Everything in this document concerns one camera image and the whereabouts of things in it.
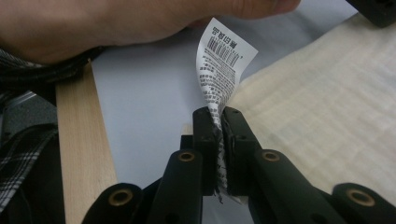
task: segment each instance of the gray surface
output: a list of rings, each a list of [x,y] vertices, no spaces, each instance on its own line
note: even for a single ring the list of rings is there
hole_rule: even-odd
[[[42,123],[57,123],[56,107],[31,92],[6,103],[2,116],[2,136],[4,143],[12,135],[27,127]]]

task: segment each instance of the barcode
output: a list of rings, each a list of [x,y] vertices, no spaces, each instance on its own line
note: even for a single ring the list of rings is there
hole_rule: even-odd
[[[214,36],[210,37],[207,47],[213,50],[225,63],[233,67],[239,59],[239,54],[231,50],[226,44],[215,39]]]

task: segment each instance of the hand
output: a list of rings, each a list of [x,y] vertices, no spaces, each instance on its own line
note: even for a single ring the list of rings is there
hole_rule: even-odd
[[[258,19],[300,0],[30,0],[0,2],[0,48],[57,63],[97,46],[147,43],[218,15]]]

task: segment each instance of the metal hole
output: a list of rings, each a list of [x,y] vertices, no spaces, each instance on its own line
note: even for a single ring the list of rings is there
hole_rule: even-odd
[[[165,223],[167,224],[175,224],[178,223],[178,221],[180,220],[178,214],[175,213],[169,213],[166,217],[165,217]]]
[[[371,207],[375,205],[375,200],[368,193],[359,189],[348,189],[346,191],[347,197],[354,203],[362,206]]]
[[[268,161],[279,161],[280,160],[279,155],[277,155],[275,152],[263,152],[262,157]]]
[[[239,139],[239,140],[245,140],[245,139],[247,139],[247,137],[244,136],[244,135],[236,135],[235,138],[236,138],[236,139]]]
[[[201,140],[208,142],[208,141],[211,141],[212,138],[210,136],[201,136]]]
[[[385,8],[390,8],[390,7],[393,7],[393,3],[392,2],[388,2],[388,3],[386,3],[385,5],[384,5],[384,7]]]
[[[183,152],[178,155],[178,159],[181,161],[193,161],[195,159],[195,155],[191,152]]]
[[[134,195],[130,189],[118,189],[108,197],[108,203],[113,206],[123,206],[132,200]]]
[[[311,215],[311,219],[312,219],[315,223],[318,223],[318,224],[326,224],[326,223],[327,223],[326,217],[324,217],[323,215],[318,214],[318,213],[312,214],[312,215]]]

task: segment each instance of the wooden strip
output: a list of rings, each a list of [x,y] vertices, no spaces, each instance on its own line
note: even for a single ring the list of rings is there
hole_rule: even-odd
[[[67,224],[80,224],[107,187],[117,183],[91,65],[57,85],[56,99]]]

